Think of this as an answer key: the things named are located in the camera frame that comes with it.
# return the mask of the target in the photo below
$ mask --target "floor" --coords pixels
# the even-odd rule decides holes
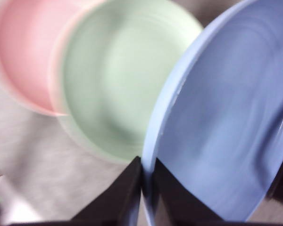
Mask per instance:
[[[203,25],[237,2],[177,1]],[[0,87],[2,203],[14,197],[13,205],[22,205],[34,218],[66,220],[106,189],[124,168],[125,165],[94,157],[70,139],[57,119],[25,109]],[[142,211],[141,208],[139,225],[145,226]],[[283,205],[264,200],[250,220],[283,223]]]

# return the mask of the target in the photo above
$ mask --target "plastic dishware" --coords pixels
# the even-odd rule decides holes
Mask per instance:
[[[283,0],[224,12],[168,77],[142,155],[152,225],[156,157],[225,220],[250,216],[283,161]]]
[[[56,38],[83,6],[100,1],[0,1],[0,81],[20,103],[59,115],[50,100],[48,67]]]
[[[140,155],[161,87],[200,31],[171,1],[102,4],[79,23],[63,53],[59,83],[69,117],[62,123],[94,153],[121,161]]]

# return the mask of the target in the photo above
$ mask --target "blue plate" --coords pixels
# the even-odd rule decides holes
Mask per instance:
[[[223,219],[250,216],[283,161],[283,0],[230,8],[170,74],[142,155],[152,225],[156,157]]]

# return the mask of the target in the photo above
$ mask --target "pink bowl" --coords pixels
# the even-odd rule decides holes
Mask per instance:
[[[69,21],[92,1],[5,0],[0,2],[0,80],[30,109],[60,115],[51,103],[51,52]]]

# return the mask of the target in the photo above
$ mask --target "green bowl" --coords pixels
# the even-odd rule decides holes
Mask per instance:
[[[112,0],[89,12],[63,55],[63,123],[97,153],[141,155],[161,88],[201,30],[168,0]]]

